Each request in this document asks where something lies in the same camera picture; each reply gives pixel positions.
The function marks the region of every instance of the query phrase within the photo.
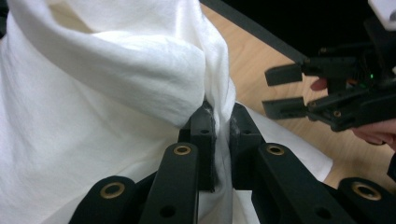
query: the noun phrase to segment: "table surface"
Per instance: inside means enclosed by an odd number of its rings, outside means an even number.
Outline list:
[[[202,9],[228,44],[230,76],[236,87],[237,101],[265,116],[263,100],[303,96],[307,102],[326,95],[325,91],[310,90],[315,77],[303,77],[302,82],[268,87],[264,72],[293,61],[211,8],[202,5]],[[276,122],[333,159],[333,167],[324,180],[325,184],[337,188],[343,178],[361,177],[396,194],[396,183],[387,176],[393,155],[393,150],[388,146],[369,145],[351,131],[334,133],[328,125],[307,118]]]

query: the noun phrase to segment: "human hand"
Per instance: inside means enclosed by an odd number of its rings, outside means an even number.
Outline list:
[[[312,91],[321,91],[327,88],[327,79],[319,78],[311,84]],[[396,152],[396,119],[389,119],[377,123],[366,124],[351,131],[372,145],[388,144]]]

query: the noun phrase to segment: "white fabric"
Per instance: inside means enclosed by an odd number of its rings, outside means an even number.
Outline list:
[[[191,0],[11,0],[1,43],[0,223],[67,223],[98,180],[139,181],[206,98],[214,107],[215,193],[200,223],[255,223],[233,200],[228,120],[235,90],[227,46]],[[332,161],[260,115],[322,180]]]

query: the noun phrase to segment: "white cloth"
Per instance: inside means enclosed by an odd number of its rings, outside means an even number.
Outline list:
[[[214,107],[215,193],[200,223],[254,223],[233,200],[227,46],[191,0],[10,0],[1,43],[0,223],[67,223],[98,180],[154,172],[178,128]],[[322,180],[332,161],[254,115],[264,138],[293,146]]]

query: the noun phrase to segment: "wrinkled cloth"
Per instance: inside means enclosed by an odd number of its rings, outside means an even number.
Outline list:
[[[214,193],[200,223],[257,223],[233,192],[235,88],[224,39],[191,0],[10,0],[0,48],[0,223],[67,223],[100,179],[155,172],[207,100],[216,122]],[[332,161],[250,111],[323,180]]]

